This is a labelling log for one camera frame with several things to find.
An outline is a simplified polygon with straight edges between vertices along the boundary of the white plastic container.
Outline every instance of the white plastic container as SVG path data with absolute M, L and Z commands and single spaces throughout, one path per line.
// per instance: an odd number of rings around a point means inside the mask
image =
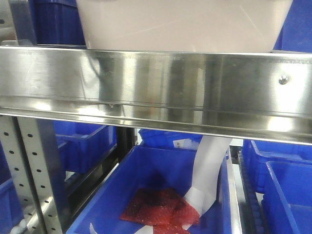
M 292 0 L 77 0 L 90 49 L 268 52 Z

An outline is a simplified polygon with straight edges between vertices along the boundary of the storage rack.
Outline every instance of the storage rack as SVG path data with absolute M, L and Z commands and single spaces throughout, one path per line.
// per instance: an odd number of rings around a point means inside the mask
M 52 119 L 120 126 L 119 156 L 134 144 L 124 127 L 312 142 L 310 54 L 50 48 L 36 45 L 27 1 L 0 0 L 0 8 L 15 35 L 1 38 L 0 140 L 24 213 L 32 214 L 29 233 L 65 233 L 79 211 L 70 210 Z M 232 227 L 243 233 L 228 164 Z

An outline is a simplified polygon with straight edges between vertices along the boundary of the perforated metal upright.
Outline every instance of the perforated metal upright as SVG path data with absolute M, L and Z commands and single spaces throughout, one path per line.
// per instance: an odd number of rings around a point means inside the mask
M 43 216 L 16 117 L 0 117 L 0 140 L 31 234 L 46 233 Z
M 48 234 L 65 233 L 71 218 L 51 120 L 18 117 Z

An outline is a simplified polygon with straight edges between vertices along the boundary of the bolt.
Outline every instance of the bolt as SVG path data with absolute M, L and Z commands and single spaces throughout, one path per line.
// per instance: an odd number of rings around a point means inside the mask
M 278 82 L 281 84 L 281 85 L 284 85 L 284 84 L 287 84 L 287 82 L 288 82 L 288 77 L 286 76 L 286 75 L 282 75 L 280 78 L 279 78 L 279 80 L 278 80 Z

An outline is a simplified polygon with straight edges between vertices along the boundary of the blue plastic bin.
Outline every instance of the blue plastic bin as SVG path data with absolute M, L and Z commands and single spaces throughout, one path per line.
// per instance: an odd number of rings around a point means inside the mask
M 311 0 L 293 0 L 275 49 L 312 52 L 311 12 Z
M 312 166 L 268 162 L 263 209 L 272 234 L 312 232 Z
M 30 0 L 39 44 L 85 45 L 76 0 Z
M 164 150 L 136 146 L 100 188 L 81 212 L 67 234 L 89 234 L 90 223 L 99 234 L 132 234 L 140 224 L 119 219 L 138 188 L 175 188 L 184 195 L 192 182 L 195 152 L 190 150 Z M 201 217 L 192 234 L 229 234 L 231 214 L 226 160 L 218 180 L 217 201 Z
M 253 189 L 264 193 L 269 174 L 268 161 L 284 161 L 312 165 L 312 146 L 258 140 L 244 140 L 242 154 Z
M 23 219 L 23 212 L 1 145 L 0 158 L 0 233 L 6 234 Z
M 61 161 L 66 171 L 86 173 L 117 143 L 116 127 L 54 121 Z
M 202 138 L 202 135 L 198 134 L 167 132 L 161 130 L 141 129 L 139 133 L 143 140 L 142 145 L 161 149 L 193 149 L 194 145 L 190 144 L 189 147 L 183 147 L 182 140 L 190 139 L 192 142 L 200 143 Z

